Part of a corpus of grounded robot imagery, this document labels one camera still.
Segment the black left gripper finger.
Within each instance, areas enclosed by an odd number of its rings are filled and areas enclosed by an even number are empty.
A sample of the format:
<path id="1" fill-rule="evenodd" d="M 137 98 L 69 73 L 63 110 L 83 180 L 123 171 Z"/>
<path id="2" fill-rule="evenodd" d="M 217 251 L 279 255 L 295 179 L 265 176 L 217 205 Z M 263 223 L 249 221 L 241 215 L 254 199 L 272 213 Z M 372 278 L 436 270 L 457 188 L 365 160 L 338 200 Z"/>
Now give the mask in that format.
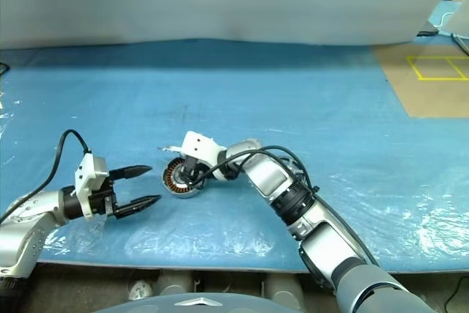
<path id="1" fill-rule="evenodd" d="M 138 177 L 152 170 L 151 166 L 135 165 L 113 169 L 109 172 L 109 178 L 113 181 Z"/>
<path id="2" fill-rule="evenodd" d="M 161 195 L 149 195 L 142 196 L 137 199 L 133 199 L 130 203 L 123 206 L 115 206 L 113 208 L 113 215 L 115 218 L 125 218 L 135 213 L 139 213 L 142 210 L 150 207 L 161 199 Z"/>

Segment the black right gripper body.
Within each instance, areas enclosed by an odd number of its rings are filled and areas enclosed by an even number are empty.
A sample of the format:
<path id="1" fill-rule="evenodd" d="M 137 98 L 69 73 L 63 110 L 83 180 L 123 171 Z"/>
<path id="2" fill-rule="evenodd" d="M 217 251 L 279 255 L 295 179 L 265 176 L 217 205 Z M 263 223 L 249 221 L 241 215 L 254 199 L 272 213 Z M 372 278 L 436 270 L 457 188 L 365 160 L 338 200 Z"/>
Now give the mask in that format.
<path id="1" fill-rule="evenodd" d="M 206 172 L 206 166 L 191 156 L 186 156 L 182 165 L 187 172 L 191 171 L 192 183 L 197 183 L 197 180 Z"/>

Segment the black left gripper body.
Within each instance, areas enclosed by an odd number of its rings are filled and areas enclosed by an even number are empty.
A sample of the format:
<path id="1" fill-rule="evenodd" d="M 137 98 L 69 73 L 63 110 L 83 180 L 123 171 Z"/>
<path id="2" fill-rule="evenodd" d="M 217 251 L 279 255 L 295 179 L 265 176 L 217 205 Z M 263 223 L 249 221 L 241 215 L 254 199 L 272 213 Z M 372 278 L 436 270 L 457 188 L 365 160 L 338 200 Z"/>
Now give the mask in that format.
<path id="1" fill-rule="evenodd" d="M 98 190 L 92 191 L 89 204 L 93 215 L 116 215 L 117 198 L 114 192 L 114 181 L 110 177 L 104 179 Z"/>

